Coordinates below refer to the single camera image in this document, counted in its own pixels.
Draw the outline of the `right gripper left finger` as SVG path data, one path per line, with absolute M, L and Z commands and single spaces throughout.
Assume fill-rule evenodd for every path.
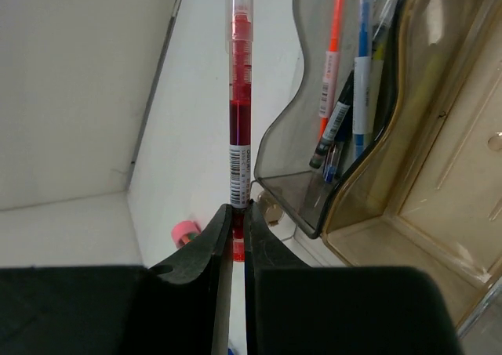
M 225 354 L 231 207 L 153 267 L 1 271 L 4 354 Z

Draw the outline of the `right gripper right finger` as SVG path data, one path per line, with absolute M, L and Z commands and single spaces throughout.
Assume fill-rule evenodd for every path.
M 409 266 L 313 267 L 244 216 L 250 354 L 460 354 L 444 299 Z

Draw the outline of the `pink cap crayon jar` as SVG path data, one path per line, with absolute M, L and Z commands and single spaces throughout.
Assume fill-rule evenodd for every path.
M 201 233 L 196 222 L 185 220 L 172 229 L 171 236 L 177 248 L 182 248 Z

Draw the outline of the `black pen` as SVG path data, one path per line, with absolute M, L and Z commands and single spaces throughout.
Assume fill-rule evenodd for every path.
M 350 112 L 354 97 L 354 71 L 348 75 L 348 78 L 338 96 L 333 112 L 328 120 L 326 128 L 317 143 L 315 151 L 309 161 L 309 166 L 318 169 L 322 165 L 323 158 L 327 155 L 330 147 L 333 145 L 335 137 L 344 123 L 344 119 Z

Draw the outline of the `orange pen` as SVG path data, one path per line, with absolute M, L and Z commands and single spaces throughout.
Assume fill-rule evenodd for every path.
M 329 117 L 333 112 L 334 96 L 340 62 L 340 40 L 343 11 L 344 0 L 334 0 L 329 47 L 326 51 L 324 71 L 322 75 L 322 91 L 319 104 L 319 136 L 322 136 L 324 133 Z

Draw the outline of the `blue gel pen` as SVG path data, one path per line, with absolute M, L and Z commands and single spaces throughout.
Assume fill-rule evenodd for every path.
M 373 0 L 359 0 L 358 10 L 358 52 L 354 62 L 352 124 L 355 159 L 359 158 L 365 149 L 365 136 L 368 129 Z

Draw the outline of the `yellow highlighter pen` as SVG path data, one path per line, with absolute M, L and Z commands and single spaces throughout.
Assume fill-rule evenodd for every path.
M 386 20 L 381 20 L 373 26 L 370 69 L 370 78 L 373 84 L 379 84 L 381 81 L 389 27 L 389 22 Z

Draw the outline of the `red gel pen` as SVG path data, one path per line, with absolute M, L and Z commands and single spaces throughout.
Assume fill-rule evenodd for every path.
M 226 35 L 233 259 L 240 263 L 245 258 L 244 212 L 251 184 L 253 0 L 227 0 Z

